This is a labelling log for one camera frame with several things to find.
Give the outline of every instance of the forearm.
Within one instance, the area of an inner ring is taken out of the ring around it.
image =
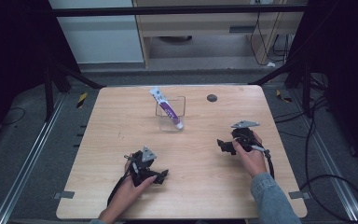
[[[283,191],[268,173],[253,178],[252,195],[261,223],[301,223]]]

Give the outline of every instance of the floor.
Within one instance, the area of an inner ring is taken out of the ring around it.
[[[275,50],[269,53],[271,58],[282,59],[282,56],[275,54],[282,54],[280,50],[284,48],[284,43],[284,39],[277,41]],[[276,62],[274,68],[258,64],[244,35],[193,36],[190,41],[155,38],[150,57],[147,68],[120,67],[113,72],[84,75],[108,86],[246,84],[282,65],[282,62]],[[322,75],[315,76],[323,80]],[[341,175],[358,187],[358,158],[354,158],[348,150],[345,136],[334,116],[328,112],[328,105],[318,108],[315,113],[316,131],[309,143],[305,136],[311,119],[302,116],[288,122],[278,121],[291,118],[301,111],[301,87],[287,90],[282,84],[284,78],[285,75],[281,75],[271,80],[263,86],[263,90],[272,115],[276,118],[298,184],[306,182],[305,171],[309,169],[311,176],[325,173]],[[62,94],[55,90],[54,99],[62,104],[61,112],[51,127],[46,127],[44,122],[44,89],[39,86],[16,97],[0,129],[0,209],[6,209],[6,214],[9,214],[0,218],[6,218],[9,223],[88,222],[62,221],[55,216],[59,200],[54,199],[54,195],[64,189],[98,95],[98,90],[75,79],[69,80],[72,84],[69,93]],[[290,98],[293,102],[288,103],[277,97],[276,90],[281,90],[282,97]],[[88,93],[88,98],[78,109],[76,104],[84,91]],[[311,96],[315,104],[323,93],[312,91]],[[41,130],[46,130],[47,139],[38,139]],[[40,148],[34,149],[35,142],[40,144]],[[309,160],[308,168],[304,167],[304,158]],[[25,162],[29,162],[30,170],[21,169]],[[18,179],[18,174],[25,174],[25,178]],[[325,179],[314,183],[312,188],[322,204],[339,217],[348,218],[348,214],[358,208],[358,194],[345,184],[336,182]],[[13,188],[18,192],[10,194]],[[306,205],[309,214],[302,219],[303,223],[342,223],[342,220],[323,210],[314,199],[306,200]],[[225,220],[220,223],[234,222]]]

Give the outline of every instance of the wooden table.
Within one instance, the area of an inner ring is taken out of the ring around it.
[[[65,187],[75,193],[62,198],[62,219],[96,218],[123,176],[124,155],[148,146],[157,154],[151,170],[169,175],[153,185],[123,219],[252,218],[257,217],[250,193],[251,178],[237,156],[222,152],[216,139],[231,141],[231,124],[242,119],[260,122],[253,127],[271,150],[275,178],[288,196],[298,186],[258,86],[162,86],[167,96],[186,97],[185,128],[166,133],[158,127],[152,87],[114,87],[100,91],[87,130]],[[217,96],[209,102],[207,96]],[[307,214],[302,199],[289,199],[299,217]]]

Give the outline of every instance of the gray carpet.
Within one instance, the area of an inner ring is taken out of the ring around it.
[[[108,85],[169,85],[169,84],[215,84],[215,83],[247,83],[254,81],[268,71],[248,70],[214,70],[214,71],[181,71],[181,72],[131,72],[113,74],[86,74],[94,81]],[[58,200],[53,199],[55,192],[63,190],[66,179],[76,157],[77,146],[81,142],[79,133],[84,132],[82,125],[87,125],[90,112],[97,97],[98,91],[83,83],[70,78],[73,88],[70,93],[64,93],[63,108],[58,116],[52,132],[48,137],[37,164],[15,206],[10,220],[13,223],[44,223],[61,222],[55,212]],[[286,103],[276,96],[274,86],[282,83],[271,83],[263,88],[273,116],[280,116],[297,112],[295,103]],[[88,97],[82,108],[76,108],[77,101],[82,92],[86,91]],[[318,98],[321,93],[315,91],[313,97]],[[20,109],[10,110],[6,123],[0,130],[0,204],[5,199],[22,163],[26,160],[34,140],[40,132],[45,112],[45,99],[43,86],[23,92],[13,102],[12,107],[20,107],[25,111],[23,117]],[[358,158],[354,158],[345,137],[338,128],[331,113],[326,106],[316,113],[316,127],[327,146],[329,153],[343,177],[358,187]],[[289,161],[295,172],[299,185],[305,183],[305,138],[292,136],[306,136],[308,128],[302,118],[277,124],[281,131],[281,138],[286,149]],[[313,143],[309,151],[310,176],[325,174],[324,165]],[[312,184],[314,192],[322,203],[340,216],[346,217],[346,212],[340,203],[335,188],[329,179],[317,181]],[[309,213],[303,218],[304,223],[341,223],[335,217],[325,212],[313,199],[306,200]]]

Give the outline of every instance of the white wall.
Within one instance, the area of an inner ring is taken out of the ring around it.
[[[132,7],[131,0],[49,0],[53,8]],[[142,63],[134,16],[58,18],[77,63]]]

